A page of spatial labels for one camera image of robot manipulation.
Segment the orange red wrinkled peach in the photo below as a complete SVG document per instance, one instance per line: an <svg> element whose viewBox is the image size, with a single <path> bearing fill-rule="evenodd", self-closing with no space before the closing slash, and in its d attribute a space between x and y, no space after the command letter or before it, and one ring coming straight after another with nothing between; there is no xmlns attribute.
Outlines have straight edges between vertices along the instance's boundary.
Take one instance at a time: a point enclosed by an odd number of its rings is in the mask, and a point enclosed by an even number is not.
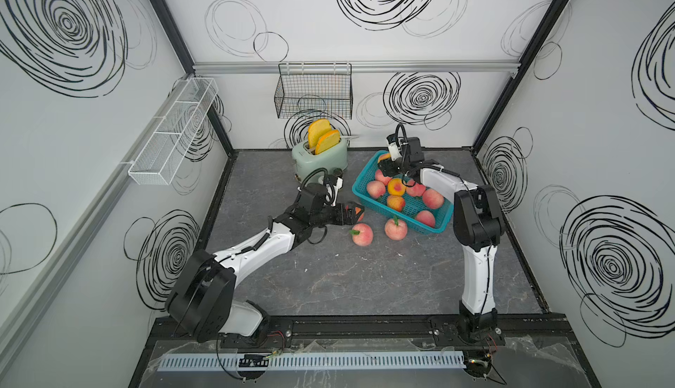
<svg viewBox="0 0 675 388"><path fill-rule="evenodd" d="M355 208L355 214L357 217L357 222L361 222L363 220L363 215L364 215L364 209L360 207Z"/></svg>

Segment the teal plastic basket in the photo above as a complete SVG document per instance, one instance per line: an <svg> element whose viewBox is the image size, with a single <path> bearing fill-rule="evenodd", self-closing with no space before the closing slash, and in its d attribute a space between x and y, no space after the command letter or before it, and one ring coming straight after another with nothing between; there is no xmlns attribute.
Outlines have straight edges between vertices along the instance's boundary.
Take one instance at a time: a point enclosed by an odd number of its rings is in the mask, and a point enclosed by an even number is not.
<svg viewBox="0 0 675 388"><path fill-rule="evenodd" d="M443 205L437 210L431 210L427 208L424 204L421 196L409 196L404 194L403 198L405 205L402 211L394 210L387 205L387 199L390 195L388 190L385 190L385 194L380 196L377 199L372 198L367 192L367 184L372 182L375 177L375 172L378 169L378 159L381 155L385 154L384 150L377 151L367 164L363 167L359 175L356 177L355 183L352 186L352 191L361 203L384 217L394 218L397 217L402 221L408 224L410 230L416 231L421 234L440 234L446 230L446 227L450 223L453 213L454 206L451 201L445 200ZM434 226L428 226L416 219L416 216L419 212L427 210L432 213L435 219Z"/></svg>

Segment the orange yellow peach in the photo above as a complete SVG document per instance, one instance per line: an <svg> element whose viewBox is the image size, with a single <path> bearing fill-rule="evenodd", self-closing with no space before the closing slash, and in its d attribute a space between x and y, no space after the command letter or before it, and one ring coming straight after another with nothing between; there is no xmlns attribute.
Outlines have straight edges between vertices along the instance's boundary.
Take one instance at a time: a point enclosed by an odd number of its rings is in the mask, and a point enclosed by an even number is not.
<svg viewBox="0 0 675 388"><path fill-rule="evenodd" d="M387 197L386 204L392 210L403 212L406 201L402 196L389 195Z"/></svg>

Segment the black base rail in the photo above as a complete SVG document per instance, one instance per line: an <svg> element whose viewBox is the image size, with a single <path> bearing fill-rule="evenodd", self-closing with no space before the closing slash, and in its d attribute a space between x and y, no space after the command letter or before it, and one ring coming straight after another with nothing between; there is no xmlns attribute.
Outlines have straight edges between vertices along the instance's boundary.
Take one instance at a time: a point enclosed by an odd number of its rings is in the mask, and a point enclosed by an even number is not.
<svg viewBox="0 0 675 388"><path fill-rule="evenodd" d="M574 337L567 318L559 313L506 314L497 328L471 341L460 336L459 316L444 315L316 315L271 316L260 339L225 335L218 345L229 349L298 349L314 340L411 339L438 348L481 349L504 346L507 338Z"/></svg>

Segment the aluminium wall rail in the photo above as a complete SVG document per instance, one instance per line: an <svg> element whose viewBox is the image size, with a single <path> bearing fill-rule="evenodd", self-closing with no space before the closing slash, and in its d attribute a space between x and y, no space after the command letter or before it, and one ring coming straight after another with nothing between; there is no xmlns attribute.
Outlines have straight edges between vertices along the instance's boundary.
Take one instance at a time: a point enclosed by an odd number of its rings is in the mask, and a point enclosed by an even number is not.
<svg viewBox="0 0 675 388"><path fill-rule="evenodd" d="M308 74L397 72L504 72L515 75L520 62L510 60L383 60L323 62L205 62L193 66L195 74Z"/></svg>

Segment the front yellow toast slice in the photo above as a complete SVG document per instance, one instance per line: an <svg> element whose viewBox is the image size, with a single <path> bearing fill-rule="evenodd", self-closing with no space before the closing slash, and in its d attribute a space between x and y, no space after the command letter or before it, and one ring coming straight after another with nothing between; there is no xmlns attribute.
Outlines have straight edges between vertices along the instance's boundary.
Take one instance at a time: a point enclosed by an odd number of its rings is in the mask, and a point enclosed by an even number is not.
<svg viewBox="0 0 675 388"><path fill-rule="evenodd" d="M320 155L324 152L327 152L334 146L338 145L341 141L341 138L341 133L337 129L332 129L331 131L326 132L317 140L314 154Z"/></svg>

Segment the pink peach with leaf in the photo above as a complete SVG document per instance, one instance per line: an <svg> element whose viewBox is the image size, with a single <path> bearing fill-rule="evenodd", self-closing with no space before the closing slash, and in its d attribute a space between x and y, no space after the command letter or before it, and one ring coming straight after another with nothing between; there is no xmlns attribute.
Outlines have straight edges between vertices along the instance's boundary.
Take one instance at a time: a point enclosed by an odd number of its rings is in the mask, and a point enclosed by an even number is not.
<svg viewBox="0 0 675 388"><path fill-rule="evenodd" d="M350 230L350 234L353 239L353 243L360 247L368 247L372 244L374 240L374 233L372 228L368 224L355 224Z"/></svg>

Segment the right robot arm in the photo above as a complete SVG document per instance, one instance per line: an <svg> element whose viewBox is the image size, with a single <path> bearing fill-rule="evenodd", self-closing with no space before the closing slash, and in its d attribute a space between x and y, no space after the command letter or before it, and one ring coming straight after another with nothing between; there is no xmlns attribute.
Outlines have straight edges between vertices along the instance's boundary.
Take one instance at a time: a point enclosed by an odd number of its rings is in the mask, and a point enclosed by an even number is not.
<svg viewBox="0 0 675 388"><path fill-rule="evenodd" d="M401 175L453 203L453 229L464 259L457 333L467 344L483 342L497 329L495 259L506 231L497 193L490 185L467 182L459 173L426 159L419 139L406 136L403 126L387 136L387 144L390 156L378 165L384 175Z"/></svg>

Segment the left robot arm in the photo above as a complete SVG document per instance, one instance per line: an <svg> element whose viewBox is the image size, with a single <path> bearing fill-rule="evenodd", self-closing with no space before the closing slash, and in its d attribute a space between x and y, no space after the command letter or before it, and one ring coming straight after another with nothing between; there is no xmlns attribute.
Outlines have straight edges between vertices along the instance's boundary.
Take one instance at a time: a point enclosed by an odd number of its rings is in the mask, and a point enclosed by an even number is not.
<svg viewBox="0 0 675 388"><path fill-rule="evenodd" d="M269 261L308 242L315 229L359 222L365 207L338 202L340 184L340 179L303 184L294 203L278 217L270 217L267 227L251 238L215 254L195 251L165 302L178 327L200 343L221 335L264 340L269 315L251 301L236 301L235 290Z"/></svg>

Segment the rear yellow toast slice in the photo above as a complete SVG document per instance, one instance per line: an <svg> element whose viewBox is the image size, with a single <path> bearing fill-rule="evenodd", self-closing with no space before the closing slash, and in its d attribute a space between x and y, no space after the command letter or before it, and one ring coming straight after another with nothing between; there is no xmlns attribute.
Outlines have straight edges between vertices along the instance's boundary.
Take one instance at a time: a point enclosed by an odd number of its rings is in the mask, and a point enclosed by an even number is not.
<svg viewBox="0 0 675 388"><path fill-rule="evenodd" d="M319 119L308 127L308 147L311 150L314 150L318 144L318 141L322 136L331 132L333 130L330 121L327 119Z"/></svg>

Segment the white mesh wall shelf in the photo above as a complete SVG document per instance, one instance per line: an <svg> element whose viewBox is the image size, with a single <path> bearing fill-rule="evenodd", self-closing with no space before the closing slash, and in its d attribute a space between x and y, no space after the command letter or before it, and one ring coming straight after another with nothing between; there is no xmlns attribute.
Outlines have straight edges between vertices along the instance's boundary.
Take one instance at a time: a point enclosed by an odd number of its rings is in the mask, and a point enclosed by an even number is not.
<svg viewBox="0 0 675 388"><path fill-rule="evenodd" d="M190 77L177 83L168 98L168 108L128 170L135 183L172 183L217 94L213 78Z"/></svg>

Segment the yellow toast slice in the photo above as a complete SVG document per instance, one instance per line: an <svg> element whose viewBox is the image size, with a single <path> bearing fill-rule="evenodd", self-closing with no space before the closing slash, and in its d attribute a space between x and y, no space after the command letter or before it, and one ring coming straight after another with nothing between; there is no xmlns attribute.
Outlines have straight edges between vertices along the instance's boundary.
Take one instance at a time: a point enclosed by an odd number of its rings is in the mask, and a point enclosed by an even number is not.
<svg viewBox="0 0 675 388"><path fill-rule="evenodd" d="M326 132L317 140L314 154L320 155L324 152L327 152L334 146L338 145L341 141L341 138L341 133L337 129L332 129L331 131Z"/></svg>
<svg viewBox="0 0 675 388"><path fill-rule="evenodd" d="M318 141L322 136L331 132L333 130L330 121L327 119L319 119L308 127L308 147L311 150L314 150L318 144Z"/></svg>

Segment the mint green toaster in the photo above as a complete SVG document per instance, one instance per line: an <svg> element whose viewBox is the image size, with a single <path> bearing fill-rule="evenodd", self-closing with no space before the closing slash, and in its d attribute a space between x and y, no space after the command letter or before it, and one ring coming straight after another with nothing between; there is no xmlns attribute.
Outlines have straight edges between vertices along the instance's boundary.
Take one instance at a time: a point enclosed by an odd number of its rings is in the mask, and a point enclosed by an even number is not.
<svg viewBox="0 0 675 388"><path fill-rule="evenodd" d="M307 141L297 144L292 149L292 159L295 164L295 178L302 182L311 172L318 168L325 168L329 172L348 167L347 149L349 142L343 138L336 146L328 151L315 155L309 150Z"/></svg>

